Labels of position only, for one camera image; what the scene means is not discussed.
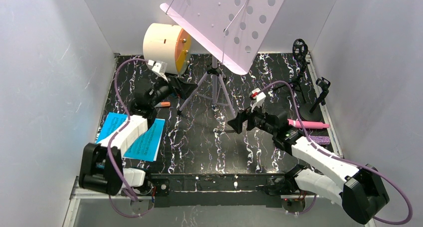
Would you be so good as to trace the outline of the black round-base mic stand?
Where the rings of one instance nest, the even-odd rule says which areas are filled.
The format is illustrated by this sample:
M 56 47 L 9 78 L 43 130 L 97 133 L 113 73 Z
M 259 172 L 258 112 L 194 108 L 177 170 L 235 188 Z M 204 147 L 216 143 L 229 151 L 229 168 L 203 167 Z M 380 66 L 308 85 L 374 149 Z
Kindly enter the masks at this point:
M 312 103 L 303 103 L 299 107 L 301 120 L 320 122 L 323 119 L 320 106 L 326 105 L 325 98 L 329 94 L 331 82 L 324 77 L 318 78 L 316 84 L 322 89 L 317 99 Z

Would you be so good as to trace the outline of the black tripod mic stand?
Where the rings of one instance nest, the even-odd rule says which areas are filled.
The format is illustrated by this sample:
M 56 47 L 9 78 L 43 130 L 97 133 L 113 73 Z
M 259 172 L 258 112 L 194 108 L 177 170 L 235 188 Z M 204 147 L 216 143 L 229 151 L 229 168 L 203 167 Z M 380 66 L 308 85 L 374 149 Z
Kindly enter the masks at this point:
M 303 102 L 306 103 L 305 95 L 301 87 L 301 79 L 305 75 L 305 70 L 309 64 L 306 60 L 306 55 L 308 54 L 308 46 L 303 39 L 296 39 L 294 40 L 292 46 L 292 57 L 295 60 L 296 67 L 290 67 L 288 62 L 287 54 L 283 54 L 282 57 L 286 62 L 287 67 L 289 70 L 292 70 L 292 74 L 296 74 L 295 77 L 291 77 L 290 82 L 288 83 L 289 86 L 292 88 L 293 91 L 299 91 L 301 93 L 301 97 Z

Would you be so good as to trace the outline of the pink microphone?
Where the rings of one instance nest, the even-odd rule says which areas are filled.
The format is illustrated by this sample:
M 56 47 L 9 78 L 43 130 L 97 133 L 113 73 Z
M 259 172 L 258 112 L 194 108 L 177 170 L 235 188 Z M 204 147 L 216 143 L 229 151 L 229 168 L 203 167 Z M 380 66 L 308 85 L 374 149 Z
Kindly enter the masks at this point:
M 306 128 L 306 129 L 328 129 L 330 124 L 323 122 L 313 122 L 313 121 L 302 121 L 302 125 L 299 120 L 288 119 L 288 124 L 295 128 Z

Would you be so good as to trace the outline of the blue mesh microphone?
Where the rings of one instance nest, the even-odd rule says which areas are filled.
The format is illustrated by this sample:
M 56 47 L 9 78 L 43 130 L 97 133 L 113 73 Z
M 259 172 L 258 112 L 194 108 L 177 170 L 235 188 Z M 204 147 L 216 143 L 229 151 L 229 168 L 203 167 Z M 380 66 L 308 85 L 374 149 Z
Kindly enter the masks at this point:
M 310 138 L 312 141 L 321 146 L 331 144 L 331 139 L 329 136 L 310 136 Z

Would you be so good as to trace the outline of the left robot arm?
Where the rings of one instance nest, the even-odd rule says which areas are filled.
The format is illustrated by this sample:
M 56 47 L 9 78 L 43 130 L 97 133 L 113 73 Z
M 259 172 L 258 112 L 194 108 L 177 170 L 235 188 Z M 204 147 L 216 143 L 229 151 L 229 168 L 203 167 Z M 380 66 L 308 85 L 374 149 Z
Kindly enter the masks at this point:
M 197 87 L 196 83 L 170 75 L 159 78 L 145 92 L 136 92 L 125 121 L 100 142 L 84 147 L 79 186 L 111 196 L 125 190 L 132 200 L 136 200 L 134 188 L 144 184 L 146 173 L 137 168 L 123 168 L 123 154 L 153 126 L 157 104 L 171 95 L 186 100 Z

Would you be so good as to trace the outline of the blue sheet music page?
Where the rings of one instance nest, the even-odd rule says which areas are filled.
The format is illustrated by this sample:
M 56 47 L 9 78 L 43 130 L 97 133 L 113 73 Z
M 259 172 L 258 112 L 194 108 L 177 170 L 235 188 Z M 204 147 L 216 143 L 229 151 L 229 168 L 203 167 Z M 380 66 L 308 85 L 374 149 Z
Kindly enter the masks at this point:
M 108 113 L 103 127 L 100 129 L 96 142 L 99 143 L 111 135 L 127 120 L 127 115 Z M 121 152 L 124 158 L 153 162 L 157 158 L 159 145 L 165 125 L 164 119 L 156 119 L 152 127 L 138 137 L 130 147 L 124 147 Z

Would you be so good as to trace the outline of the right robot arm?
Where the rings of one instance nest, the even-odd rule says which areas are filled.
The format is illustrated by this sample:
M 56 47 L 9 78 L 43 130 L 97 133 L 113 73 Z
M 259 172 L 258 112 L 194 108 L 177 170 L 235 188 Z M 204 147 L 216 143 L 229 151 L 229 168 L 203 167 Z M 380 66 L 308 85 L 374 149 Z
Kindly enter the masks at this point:
M 338 204 L 354 221 L 367 224 L 390 201 L 376 168 L 363 168 L 338 160 L 330 151 L 310 142 L 305 133 L 289 125 L 287 113 L 274 115 L 258 108 L 247 108 L 228 121 L 238 134 L 246 123 L 248 131 L 258 128 L 272 136 L 275 146 L 287 154 L 307 162 L 308 167 L 295 167 L 286 174 L 291 189 L 311 191 Z

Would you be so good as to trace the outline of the silver tripod music stand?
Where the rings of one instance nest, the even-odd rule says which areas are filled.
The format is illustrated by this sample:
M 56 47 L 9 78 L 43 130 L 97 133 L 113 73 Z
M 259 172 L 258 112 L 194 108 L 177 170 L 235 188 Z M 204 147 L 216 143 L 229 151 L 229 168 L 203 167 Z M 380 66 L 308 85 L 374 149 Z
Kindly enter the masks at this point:
M 165 0 L 160 9 L 229 71 L 249 72 L 285 0 Z

